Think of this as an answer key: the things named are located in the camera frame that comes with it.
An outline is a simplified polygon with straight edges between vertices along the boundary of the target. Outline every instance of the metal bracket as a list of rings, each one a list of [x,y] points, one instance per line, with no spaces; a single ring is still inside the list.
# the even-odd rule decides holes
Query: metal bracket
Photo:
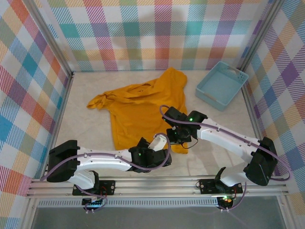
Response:
[[[223,193],[216,187],[216,182],[214,179],[199,180],[199,188],[200,194],[235,194],[235,191],[237,194],[243,193],[243,187],[241,183],[226,188],[225,193]]]
[[[87,210],[95,210],[97,208],[99,208],[101,205],[104,204],[104,200],[103,199],[99,199],[97,201],[92,201],[91,198],[83,198],[81,201],[81,205],[86,205],[87,206]]]
[[[102,196],[113,196],[115,191],[115,180],[100,180],[99,181]],[[82,193],[75,185],[72,191],[73,196],[87,196],[87,194]]]

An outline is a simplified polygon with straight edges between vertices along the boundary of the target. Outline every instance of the plaid wall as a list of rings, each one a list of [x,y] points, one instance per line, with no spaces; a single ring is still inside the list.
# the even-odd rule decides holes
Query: plaid wall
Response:
[[[286,0],[247,73],[263,135],[293,171],[289,192],[305,224],[305,0]],[[279,164],[278,173],[285,174]]]
[[[68,77],[21,0],[0,0],[0,229],[16,228]]]
[[[265,6],[265,9],[260,17],[260,19],[258,20],[256,26],[255,26],[255,29],[253,30],[253,33],[247,43],[247,46],[245,47],[244,49],[244,52],[242,54],[242,57],[240,58],[239,62],[238,62],[238,65],[237,67],[241,67],[241,65],[243,64],[244,62],[244,58],[246,57],[246,55],[248,54],[248,51],[249,49],[251,48],[251,46],[253,45],[254,43],[254,40],[258,34],[258,32],[261,30],[263,24],[264,24],[264,20],[266,19],[266,17],[268,16],[268,12],[272,6],[272,4],[275,2],[275,0],[268,0],[268,3],[267,5]]]
[[[233,63],[260,3],[266,0],[36,0],[76,71]]]

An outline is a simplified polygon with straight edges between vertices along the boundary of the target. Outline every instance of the cable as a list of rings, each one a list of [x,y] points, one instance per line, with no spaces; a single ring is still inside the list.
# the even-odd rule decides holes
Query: cable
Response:
[[[93,196],[93,197],[99,197],[99,198],[105,200],[105,203],[104,203],[102,206],[98,207],[98,208],[95,209],[95,210],[92,209],[92,210],[91,210],[92,213],[97,212],[97,211],[100,211],[100,210],[101,210],[103,207],[105,207],[105,205],[107,204],[107,202],[108,202],[107,197],[102,196],[102,195],[97,195],[97,194],[93,194],[93,193],[87,192],[87,191],[83,190],[81,187],[79,187],[78,185],[75,185],[75,186],[76,186],[82,193],[84,193],[84,194],[87,194],[87,195]],[[87,209],[87,206],[88,206],[88,204],[85,204],[85,210],[86,210],[86,213],[88,214],[90,211]]]
[[[158,133],[158,134],[155,134],[154,137],[156,137],[157,135],[162,135],[166,138],[166,141],[167,141],[167,145],[168,145],[168,150],[167,150],[167,154],[166,154],[166,157],[164,159],[164,161],[156,166],[156,167],[153,167],[153,168],[145,168],[145,167],[141,167],[141,166],[138,166],[120,156],[117,156],[115,154],[109,154],[109,153],[87,153],[87,154],[78,154],[78,155],[74,155],[74,156],[71,156],[69,158],[66,158],[64,159],[63,161],[61,161],[60,163],[58,163],[56,166],[54,166],[46,175],[44,175],[42,178],[40,178],[40,181],[44,181],[45,179],[47,179],[58,167],[60,167],[61,165],[63,165],[64,163],[66,163],[67,161],[70,161],[72,159],[76,159],[76,158],[79,158],[79,157],[82,157],[82,156],[111,156],[113,158],[117,158],[117,159],[120,159],[121,161],[123,162],[126,162],[127,164],[135,167],[135,168],[138,168],[138,169],[142,169],[142,170],[146,170],[146,171],[151,171],[151,170],[156,170],[158,168],[161,168],[162,166],[165,165],[165,163],[167,162],[170,154],[171,154],[171,151],[172,151],[172,148],[171,148],[171,144],[170,144],[170,140],[168,139],[168,136],[164,133]]]
[[[226,209],[226,208],[223,208],[221,206],[219,206],[221,208],[221,211],[226,211],[226,212],[229,212],[235,208],[237,208],[241,203],[242,203],[242,200],[244,199],[245,195],[246,195],[246,191],[247,191],[247,182],[244,183],[244,193],[242,195],[242,197],[240,198],[239,202],[235,205],[235,206],[232,206],[231,208],[229,209]],[[196,212],[196,211],[193,211],[191,209],[188,209],[188,211],[191,211],[195,214],[198,214],[198,215],[213,215],[215,213],[218,213],[219,211],[216,210],[216,211],[213,211],[213,212],[209,212],[209,213],[199,213],[199,212]]]
[[[142,169],[142,170],[146,170],[146,171],[150,171],[150,170],[155,170],[155,169],[161,168],[161,167],[167,162],[168,157],[170,156],[172,149],[171,149],[170,140],[168,139],[168,137],[167,137],[166,134],[164,134],[164,133],[158,133],[158,134],[156,134],[154,137],[156,137],[157,135],[163,135],[163,136],[166,138],[166,142],[167,142],[167,145],[168,145],[168,150],[167,150],[167,154],[166,154],[166,157],[165,157],[164,161],[163,161],[160,165],[158,165],[158,166],[156,166],[156,167],[153,167],[153,168],[141,167],[141,166],[138,166],[138,165],[136,165],[136,164],[134,164],[134,163],[132,163],[132,162],[130,162],[130,161],[128,161],[128,160],[126,160],[126,159],[120,157],[120,156],[116,156],[116,155],[114,155],[114,154],[108,154],[108,153],[87,153],[87,154],[78,154],[78,155],[75,155],[75,156],[71,156],[71,157],[69,157],[69,158],[67,158],[67,159],[65,159],[65,160],[63,160],[63,161],[61,161],[60,163],[58,163],[58,164],[57,164],[56,166],[54,166],[46,175],[44,175],[42,178],[40,178],[40,181],[44,181],[45,179],[47,179],[47,178],[48,178],[57,168],[59,168],[59,167],[60,167],[61,165],[63,165],[64,163],[66,163],[66,162],[68,162],[68,161],[70,161],[70,160],[73,160],[73,159],[76,159],[76,158],[85,156],[85,155],[87,155],[87,156],[112,156],[112,157],[114,157],[114,158],[120,159],[120,160],[123,161],[123,162],[128,163],[129,165],[131,165],[131,166],[133,166],[133,167],[136,167],[136,168]],[[87,192],[87,191],[83,190],[81,187],[79,187],[78,185],[76,185],[76,187],[77,187],[82,193],[84,193],[84,194],[87,194],[87,195],[89,195],[89,196],[94,196],[94,197],[99,197],[99,198],[105,199],[105,203],[104,203],[102,206],[100,206],[99,208],[97,208],[97,209],[95,209],[95,210],[92,210],[92,213],[101,210],[101,209],[106,205],[106,203],[107,203],[107,201],[108,201],[108,200],[107,200],[107,197],[105,197],[105,196],[103,196],[103,195],[97,195],[97,194],[93,194],[93,193]],[[89,210],[87,209],[87,206],[88,206],[88,204],[85,205],[86,213],[89,212]]]
[[[286,169],[288,170],[288,177],[287,177],[287,178],[273,178],[273,177],[271,177],[271,178],[270,178],[271,180],[275,180],[275,181],[287,181],[287,180],[289,180],[289,179],[292,177],[292,171],[291,171],[291,169],[289,168],[289,165],[288,165],[283,159],[281,159],[278,155],[272,153],[270,150],[267,150],[267,149],[265,149],[265,148],[263,148],[263,147],[261,147],[261,146],[255,144],[255,143],[253,143],[253,142],[251,142],[251,141],[249,141],[249,140],[247,140],[247,139],[244,139],[244,138],[242,138],[242,137],[240,137],[240,136],[238,136],[238,135],[236,135],[236,134],[234,134],[234,133],[231,133],[230,131],[221,129],[221,128],[219,128],[218,126],[209,125],[209,124],[205,124],[205,123],[193,123],[193,122],[178,121],[178,120],[169,118],[169,117],[167,117],[167,116],[163,113],[163,111],[162,111],[162,108],[163,108],[163,107],[166,107],[166,108],[168,108],[168,109],[169,109],[170,107],[167,106],[167,105],[161,105],[161,106],[160,106],[160,113],[161,113],[162,117],[168,119],[169,121],[172,121],[172,122],[175,122],[175,123],[180,123],[180,124],[187,124],[187,125],[200,125],[200,126],[205,126],[205,127],[210,128],[210,129],[214,129],[214,130],[217,130],[217,131],[219,131],[219,132],[223,132],[223,133],[225,133],[225,134],[227,134],[227,135],[229,135],[229,136],[232,136],[232,137],[234,137],[234,138],[236,138],[236,139],[238,139],[238,140],[240,140],[240,141],[242,141],[242,142],[246,142],[247,144],[249,144],[249,145],[251,145],[251,146],[254,146],[254,147],[256,147],[256,148],[258,148],[258,149],[260,149],[260,150],[263,150],[264,152],[270,154],[272,157],[274,157],[274,158],[277,159],[279,162],[281,162],[281,163],[286,167]]]
[[[199,182],[200,182],[200,181],[198,181],[198,182],[195,184],[196,188],[198,188],[198,189],[200,189],[200,187],[197,185]]]
[[[107,197],[107,189],[104,187],[104,186],[102,186],[102,189],[104,189],[105,190],[105,197]]]
[[[234,187],[234,191],[235,191],[234,199],[236,199],[237,190],[235,187]]]
[[[196,140],[197,140],[197,142],[196,142],[194,145],[190,146],[190,147],[185,148],[185,147],[183,146],[183,143],[181,144],[181,146],[182,146],[182,148],[184,148],[184,149],[190,149],[190,148],[192,148],[193,146],[195,146],[195,145],[198,143],[198,139],[196,139]]]

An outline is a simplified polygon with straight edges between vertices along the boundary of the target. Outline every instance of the red wire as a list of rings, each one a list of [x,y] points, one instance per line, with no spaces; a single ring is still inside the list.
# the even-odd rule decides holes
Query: red wire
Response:
[[[237,190],[236,188],[234,187],[234,191],[235,191],[235,196],[234,196],[234,199],[236,198],[236,194],[237,194]]]
[[[107,189],[104,187],[104,186],[102,186],[102,188],[105,190],[105,192],[106,192],[106,194],[105,194],[105,197],[107,197]]]

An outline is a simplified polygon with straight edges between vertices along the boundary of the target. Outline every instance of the enclosure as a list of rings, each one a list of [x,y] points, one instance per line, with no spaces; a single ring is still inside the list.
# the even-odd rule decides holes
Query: enclosure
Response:
[[[304,0],[1,0],[0,16],[0,228],[131,228],[136,220],[147,228],[302,228]],[[195,95],[219,61],[249,76],[223,111]],[[196,182],[243,160],[193,139],[188,153],[172,152],[170,166],[150,173],[95,169],[116,184],[94,215],[72,195],[72,183],[39,181],[50,149],[67,140],[117,149],[113,116],[88,109],[91,99],[151,86],[172,68],[187,78],[187,114],[196,110],[237,133],[272,139],[293,177],[266,187],[248,183],[241,205],[220,213],[215,195],[202,195]],[[152,119],[159,116],[152,111]],[[282,163],[275,176],[287,177]]]

